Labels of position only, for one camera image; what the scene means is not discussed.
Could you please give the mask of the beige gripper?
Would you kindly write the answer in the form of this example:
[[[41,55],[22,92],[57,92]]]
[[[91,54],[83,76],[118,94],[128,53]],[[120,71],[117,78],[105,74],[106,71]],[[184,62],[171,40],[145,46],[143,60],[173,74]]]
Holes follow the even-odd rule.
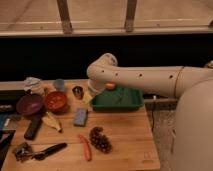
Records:
[[[101,92],[104,91],[104,89],[105,89],[104,83],[100,83],[100,82],[93,81],[93,80],[88,80],[88,90],[90,93],[89,92],[84,93],[83,102],[89,103],[93,99],[93,97],[99,95]]]

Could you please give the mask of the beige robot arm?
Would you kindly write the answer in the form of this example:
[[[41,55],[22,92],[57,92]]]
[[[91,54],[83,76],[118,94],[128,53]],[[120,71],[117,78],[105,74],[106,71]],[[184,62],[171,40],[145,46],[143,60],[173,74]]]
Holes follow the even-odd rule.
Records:
[[[87,76],[93,97],[115,83],[176,98],[170,171],[213,171],[213,69],[120,67],[105,53],[87,67]]]

